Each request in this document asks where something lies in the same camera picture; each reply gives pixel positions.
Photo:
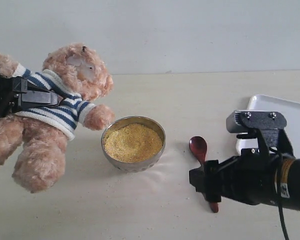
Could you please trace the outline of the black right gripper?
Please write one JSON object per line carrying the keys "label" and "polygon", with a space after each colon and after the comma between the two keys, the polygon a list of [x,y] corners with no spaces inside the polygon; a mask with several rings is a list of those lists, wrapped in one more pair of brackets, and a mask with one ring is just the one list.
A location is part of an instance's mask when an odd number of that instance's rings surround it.
{"label": "black right gripper", "polygon": [[264,158],[250,150],[223,162],[202,160],[199,167],[189,170],[189,183],[212,206],[217,206],[222,197],[251,206],[277,206],[281,160],[276,151]]}

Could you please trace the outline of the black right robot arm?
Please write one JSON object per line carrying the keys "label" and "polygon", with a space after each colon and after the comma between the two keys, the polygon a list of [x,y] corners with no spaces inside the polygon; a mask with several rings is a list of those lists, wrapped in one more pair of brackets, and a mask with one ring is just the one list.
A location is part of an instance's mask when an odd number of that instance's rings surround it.
{"label": "black right robot arm", "polygon": [[277,206],[277,170],[282,161],[280,191],[283,208],[300,211],[300,158],[271,153],[267,160],[257,149],[243,149],[240,156],[219,162],[207,160],[189,171],[189,183],[209,203],[222,198],[255,206]]}

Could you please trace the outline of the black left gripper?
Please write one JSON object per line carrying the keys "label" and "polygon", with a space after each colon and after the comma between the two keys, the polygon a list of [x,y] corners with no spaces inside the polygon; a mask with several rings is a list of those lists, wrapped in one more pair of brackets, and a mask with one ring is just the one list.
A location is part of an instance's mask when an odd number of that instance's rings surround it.
{"label": "black left gripper", "polygon": [[0,118],[31,108],[57,107],[64,98],[41,88],[28,88],[28,81],[21,77],[4,77],[0,74]]}

